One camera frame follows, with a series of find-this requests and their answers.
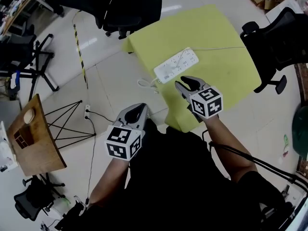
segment tiled floor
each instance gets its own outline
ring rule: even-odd
[[[264,13],[250,0],[163,0],[162,17],[211,3],[216,4],[228,17],[238,33],[241,32],[242,25],[248,21],[256,21],[261,27],[269,24]],[[88,69],[89,91],[87,93],[83,76],[80,74],[81,66],[72,26],[75,13],[76,10],[67,9],[64,18],[50,19],[49,12],[44,12],[39,16],[39,24],[49,24],[45,29],[37,26],[37,30],[41,32],[38,39],[42,41],[48,33],[54,34],[54,39],[47,46],[48,50],[55,52],[55,58],[50,62],[48,72],[61,87],[57,93],[52,94],[47,84],[39,79],[36,93],[39,93],[44,101],[44,111],[49,112],[69,103],[83,100],[84,102],[67,123],[67,127],[80,131],[92,131],[91,124],[83,119],[86,103],[91,104],[92,111],[113,120],[123,108],[134,103],[145,102],[151,109],[152,119],[160,125],[159,129],[164,131],[166,125],[163,123],[167,115],[167,106],[160,95],[137,87],[137,79],[141,77],[149,79],[137,57],[121,51],[122,42],[117,39],[117,33],[107,38],[104,31],[97,28],[94,17],[81,12],[76,15],[73,22],[78,30],[82,57]],[[281,95],[276,94],[274,87],[268,86],[259,94],[251,93],[235,107],[221,113],[220,117],[253,156],[293,172],[298,159],[293,150],[282,161],[279,159],[284,147],[283,136],[285,134],[292,144],[292,117],[300,103],[300,97],[294,68],[284,69],[277,74],[276,78],[279,79],[283,74],[287,76],[288,84]],[[125,84],[126,88],[121,89],[119,83],[122,86]],[[21,85],[20,99],[24,105],[28,99],[30,82],[22,80]],[[47,120],[52,121],[56,115],[49,116]],[[103,133],[110,124],[94,114],[91,117],[98,134]],[[64,122],[64,119],[65,117],[58,121],[59,125]],[[201,125],[193,132],[201,135],[204,130],[205,126]],[[93,140],[88,140],[61,150],[67,168],[53,172],[59,181],[66,183],[64,193],[72,203],[74,195],[78,195],[82,200],[87,197],[93,143]],[[215,152],[213,152],[213,158],[224,175],[227,175]],[[100,135],[96,142],[90,191],[109,161],[110,158],[107,157],[103,147],[103,135]],[[259,171],[280,190],[285,186],[284,180],[263,169]],[[31,222],[24,220],[15,210],[13,196],[24,190],[21,183],[22,178],[23,173],[19,168],[0,175],[0,231],[38,229],[42,220],[47,224],[52,223],[52,219],[43,213],[39,214],[37,221]]]

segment white cable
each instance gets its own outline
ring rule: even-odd
[[[193,50],[193,51],[215,51],[215,50],[237,49],[237,48],[246,48],[246,46],[234,46],[234,47],[223,47],[223,48],[190,48],[190,49]],[[179,66],[181,57],[184,54],[184,52],[187,51],[187,50],[189,50],[189,49],[186,49],[186,50],[182,51],[182,53],[181,53],[181,55],[179,57],[179,60],[177,62],[177,65],[175,66],[175,68],[177,68]]]
[[[154,92],[155,92],[156,94],[158,94],[158,93],[159,93],[158,88],[157,88],[157,86],[154,84],[154,82],[155,82],[156,80],[158,80],[158,78],[155,78],[154,80],[152,80],[151,82],[149,82],[149,81],[147,81],[147,80],[141,78],[141,79],[138,79],[138,80],[137,80],[137,84],[138,84],[138,86],[141,87],[141,88],[152,89],[152,90],[154,90]]]
[[[190,49],[193,50],[193,51],[215,51],[215,50],[238,49],[238,48],[246,48],[246,46],[223,47],[223,48],[190,48]],[[178,62],[177,62],[177,65],[175,66],[175,68],[178,67],[182,55],[183,55],[184,52],[187,51],[187,50],[189,50],[189,49],[186,49],[186,50],[183,50],[183,51],[182,51],[182,53],[181,53],[181,55],[180,55],[180,57],[179,57],[179,60],[178,60]],[[141,79],[138,79],[138,80],[137,80],[137,84],[138,84],[138,86],[141,87],[141,88],[153,89],[154,92],[155,92],[156,94],[158,94],[158,93],[159,93],[158,88],[157,88],[157,86],[154,84],[154,82],[155,82],[156,80],[158,80],[158,78],[155,78],[154,80],[152,80],[151,82],[149,82],[149,81],[147,81],[147,80],[141,78]]]

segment yellow black caution tape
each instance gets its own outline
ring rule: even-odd
[[[84,79],[85,79],[85,82],[86,82],[86,85],[87,85],[87,89],[89,89],[89,86],[88,86],[88,79],[87,79],[85,67],[84,67],[84,64],[83,64],[83,60],[82,60],[82,57],[81,57],[81,51],[80,51],[80,47],[79,47],[79,40],[78,40],[76,25],[73,23],[73,20],[74,20],[75,16],[76,16],[79,12],[81,12],[81,10],[77,11],[76,14],[74,15],[74,17],[73,17],[73,19],[72,19],[72,24],[73,24],[73,27],[74,27],[75,40],[76,40],[77,49],[78,49],[78,54],[79,54],[79,58],[80,58],[80,62],[81,62],[82,74],[83,74],[83,77],[84,77]]]
[[[81,63],[81,68],[82,68],[82,74],[83,74],[83,77],[85,79],[85,82],[86,82],[86,85],[87,85],[87,89],[89,89],[89,86],[88,86],[88,80],[87,80],[87,75],[86,75],[86,71],[85,71],[85,66],[83,64],[83,60],[82,60],[82,57],[81,57],[81,51],[80,51],[80,47],[79,47],[79,40],[78,40],[78,35],[77,35],[77,30],[76,30],[76,25],[73,24],[73,27],[74,27],[74,32],[75,32],[75,40],[76,40],[76,44],[77,44],[77,49],[78,49],[78,54],[79,54],[79,58],[80,58],[80,63]]]

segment power strip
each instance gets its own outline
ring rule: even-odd
[[[89,111],[90,111],[90,105],[87,104],[86,107],[85,107],[85,115],[84,115],[85,120],[87,120],[86,117],[90,118],[90,112]]]
[[[154,72],[157,78],[165,84],[198,62],[199,59],[193,50],[185,48],[157,66]]]

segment power cord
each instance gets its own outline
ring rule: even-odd
[[[225,49],[238,49],[238,48],[246,48],[246,46],[234,46],[234,47],[222,47],[222,48],[190,48],[191,50],[193,51],[216,51],[216,50],[225,50]],[[176,69],[179,64],[180,64],[180,60],[181,60],[181,57],[182,55],[184,54],[184,52],[188,51],[189,49],[185,49],[182,51],[180,57],[179,57],[179,60],[177,62],[177,65],[175,67],[172,67],[172,69]],[[152,80],[151,82],[141,78],[141,79],[138,79],[137,80],[137,84],[139,87],[141,88],[148,88],[148,89],[153,89],[154,92],[156,94],[159,93],[159,90],[157,88],[157,86],[154,84],[154,82],[158,80],[158,78],[155,78],[154,80]]]
[[[55,221],[53,221],[52,224],[49,225],[47,228],[50,228],[54,224]]]
[[[154,82],[158,80],[158,78],[155,78],[154,80],[152,80],[151,82],[145,80],[145,79],[138,79],[137,80],[137,85],[141,88],[148,88],[148,89],[152,89],[154,90],[155,94],[158,94],[158,88],[157,86],[154,84]]]
[[[93,114],[97,114],[97,115],[99,115],[99,116],[104,117],[107,121],[113,122],[112,120],[109,120],[108,118],[106,118],[105,116],[103,116],[103,115],[101,115],[101,114],[99,114],[99,113],[96,113],[96,112],[93,112],[93,111],[90,111],[90,110],[86,110],[86,112],[93,113]]]
[[[205,142],[204,134],[206,132],[208,132],[208,130],[205,130],[205,131],[202,132],[202,140],[204,142]],[[291,173],[287,173],[287,172],[285,172],[285,171],[283,171],[281,169],[278,169],[278,168],[272,166],[269,163],[266,163],[266,162],[264,162],[264,161],[262,161],[262,160],[260,160],[258,158],[255,158],[252,155],[249,155],[247,153],[241,152],[241,151],[239,151],[239,150],[237,150],[237,149],[235,149],[235,148],[233,148],[231,146],[223,145],[223,144],[216,144],[216,143],[213,143],[212,141],[208,145],[209,145],[209,151],[210,152],[211,152],[212,147],[215,147],[215,148],[217,147],[217,148],[221,148],[221,149],[227,150],[229,152],[232,152],[234,154],[237,154],[237,155],[239,155],[239,156],[241,156],[241,157],[243,157],[243,158],[245,158],[245,159],[247,159],[247,160],[249,160],[249,161],[251,161],[251,162],[253,162],[255,164],[258,164],[259,166],[261,166],[261,167],[267,169],[268,171],[270,171],[270,172],[280,176],[281,178],[291,182],[292,184],[299,186],[305,192],[308,193],[308,189],[307,189],[308,188],[308,183],[305,180],[303,180],[300,177],[298,177],[297,175],[294,175],[294,174],[291,174]]]
[[[95,144],[96,144],[96,131],[95,131],[95,127],[94,127],[92,120],[90,118],[88,118],[87,116],[85,117],[85,119],[89,120],[92,123],[93,130],[94,130],[94,145],[93,145],[93,153],[92,153],[92,159],[91,159],[91,169],[90,169],[90,177],[89,177],[89,183],[88,183],[88,193],[87,193],[87,199],[86,199],[86,205],[88,205],[89,204],[90,181],[91,181],[91,176],[92,176],[92,166],[93,166],[93,158],[94,158],[94,149],[95,149]]]
[[[202,132],[202,140],[206,143],[206,141],[205,141],[205,139],[204,139],[204,134],[206,133],[206,132],[208,132],[208,130],[205,130],[205,131],[203,131]],[[212,156],[212,146],[210,145],[210,148],[209,148],[209,151],[210,151],[210,154],[211,154],[211,156]]]

